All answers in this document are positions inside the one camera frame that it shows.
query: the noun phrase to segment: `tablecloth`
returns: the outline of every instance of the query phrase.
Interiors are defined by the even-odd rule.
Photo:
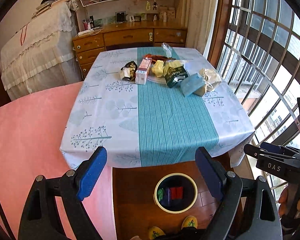
[[[74,103],[60,150],[76,169],[98,146],[117,168],[154,166],[194,160],[204,146],[211,156],[229,151],[231,166],[240,164],[243,146],[254,128],[242,105],[223,81],[202,98],[185,98],[179,87],[168,88],[149,77],[146,85],[120,79],[129,61],[143,55],[165,55],[162,48],[132,48],[100,53]],[[173,48],[185,59],[189,74],[213,68],[195,49]]]

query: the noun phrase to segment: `pink chair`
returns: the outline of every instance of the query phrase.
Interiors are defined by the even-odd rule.
[[[35,177],[60,177],[70,169],[59,147],[81,85],[51,88],[0,107],[0,202],[16,238]],[[57,205],[67,237],[76,239],[60,197]],[[101,237],[116,240],[111,167],[105,166],[83,205]]]

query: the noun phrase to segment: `bottle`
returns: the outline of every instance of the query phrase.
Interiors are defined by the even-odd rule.
[[[163,14],[163,22],[164,23],[167,22],[167,12],[164,12],[164,14]]]

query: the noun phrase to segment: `curtain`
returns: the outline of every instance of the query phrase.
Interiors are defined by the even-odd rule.
[[[203,54],[206,47],[217,0],[181,0],[177,7],[182,26],[188,28],[186,47]]]

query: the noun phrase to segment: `photo frame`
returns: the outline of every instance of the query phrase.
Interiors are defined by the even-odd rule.
[[[126,21],[126,12],[116,12],[115,13],[115,23],[123,23]]]

